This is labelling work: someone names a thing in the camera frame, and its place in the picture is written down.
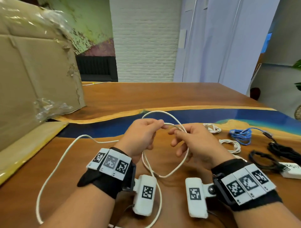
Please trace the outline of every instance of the blue cable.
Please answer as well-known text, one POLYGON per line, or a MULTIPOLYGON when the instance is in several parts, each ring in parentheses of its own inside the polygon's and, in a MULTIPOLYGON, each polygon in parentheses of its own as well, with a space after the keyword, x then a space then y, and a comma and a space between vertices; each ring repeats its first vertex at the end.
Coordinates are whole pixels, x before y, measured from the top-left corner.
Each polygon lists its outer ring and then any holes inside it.
POLYGON ((251 143, 251 137, 252 137, 252 131, 251 129, 256 129, 261 131, 264 135, 265 133, 268 133, 264 130, 261 130, 259 128, 247 128, 245 130, 239 130, 239 129, 232 129, 229 131, 229 134, 233 139, 238 141, 241 145, 249 145, 251 143))

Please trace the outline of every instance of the leaf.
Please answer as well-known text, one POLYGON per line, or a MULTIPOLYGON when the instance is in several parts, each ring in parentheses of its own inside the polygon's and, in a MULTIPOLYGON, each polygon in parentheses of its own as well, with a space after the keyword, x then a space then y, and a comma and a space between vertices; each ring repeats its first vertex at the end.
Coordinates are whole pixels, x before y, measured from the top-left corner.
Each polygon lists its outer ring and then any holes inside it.
POLYGON ((299 59, 295 64, 292 66, 292 68, 301 70, 301 59, 299 59))
POLYGON ((296 85, 297 89, 301 91, 301 85, 296 85))

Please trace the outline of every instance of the white brick wall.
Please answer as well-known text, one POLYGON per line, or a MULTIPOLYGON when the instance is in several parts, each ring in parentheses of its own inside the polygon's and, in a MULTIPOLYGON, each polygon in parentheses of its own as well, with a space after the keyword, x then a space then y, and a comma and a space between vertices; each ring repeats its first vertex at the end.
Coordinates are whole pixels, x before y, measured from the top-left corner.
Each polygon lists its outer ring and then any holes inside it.
POLYGON ((182 0, 110 0, 118 80, 172 82, 182 0))

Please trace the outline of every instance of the painted mural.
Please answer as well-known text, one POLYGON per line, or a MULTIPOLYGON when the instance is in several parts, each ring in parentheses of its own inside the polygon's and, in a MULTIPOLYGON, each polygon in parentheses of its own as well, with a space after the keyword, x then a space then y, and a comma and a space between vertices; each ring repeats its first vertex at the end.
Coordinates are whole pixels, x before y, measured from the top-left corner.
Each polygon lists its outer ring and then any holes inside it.
POLYGON ((76 54, 115 56, 109 0, 38 0, 40 6, 64 12, 72 27, 76 54))

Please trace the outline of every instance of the wooden table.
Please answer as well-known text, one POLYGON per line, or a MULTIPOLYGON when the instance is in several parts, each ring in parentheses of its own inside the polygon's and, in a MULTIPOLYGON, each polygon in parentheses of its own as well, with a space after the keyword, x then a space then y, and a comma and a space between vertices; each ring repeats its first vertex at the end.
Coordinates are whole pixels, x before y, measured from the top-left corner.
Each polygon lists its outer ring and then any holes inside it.
MULTIPOLYGON (((260 104, 238 92, 214 83, 104 83, 84 87, 87 107, 67 115, 72 120, 89 120, 137 109, 164 108, 178 106, 245 106, 264 109, 260 104)), ((227 131, 216 135, 218 139, 228 138, 227 131)), ((120 136, 101 138, 109 141, 120 136)), ((172 136, 165 130, 159 130, 154 141, 154 150, 148 151, 147 157, 152 168, 165 175, 181 161, 174 155, 176 148, 170 147, 172 136)), ((39 190, 55 168, 72 138, 55 137, 36 156, 29 160, 14 176, 0 188, 0 227, 38 227, 35 217, 35 203, 39 190)), ((261 135, 254 135, 252 145, 242 148, 241 156, 245 159, 252 149, 267 153, 269 140, 261 135)), ((298 137, 294 140, 281 140, 280 143, 301 151, 298 137)), ((66 155, 57 172, 47 184, 40 204, 42 219, 47 219, 75 190, 76 183, 85 171, 85 166, 101 147, 90 139, 80 139, 66 155)), ((137 164, 136 177, 149 174, 142 163, 137 164)), ((277 190, 284 204, 301 219, 299 190, 301 180, 284 179, 278 174, 267 173, 277 185, 277 190)), ((204 183, 210 183, 211 173, 195 162, 185 163, 167 179, 158 179, 162 190, 163 207, 158 221, 153 227, 223 227, 214 216, 207 220, 189 217, 185 178, 200 177, 204 183)), ((131 193, 121 193, 116 201, 112 222, 123 209, 132 204, 131 193)), ((158 210, 159 195, 155 196, 153 213, 150 217, 141 217, 128 210, 122 217, 121 227, 145 227, 151 223, 158 210)), ((207 201, 208 208, 217 213, 228 227, 236 227, 232 214, 218 201, 207 201)))

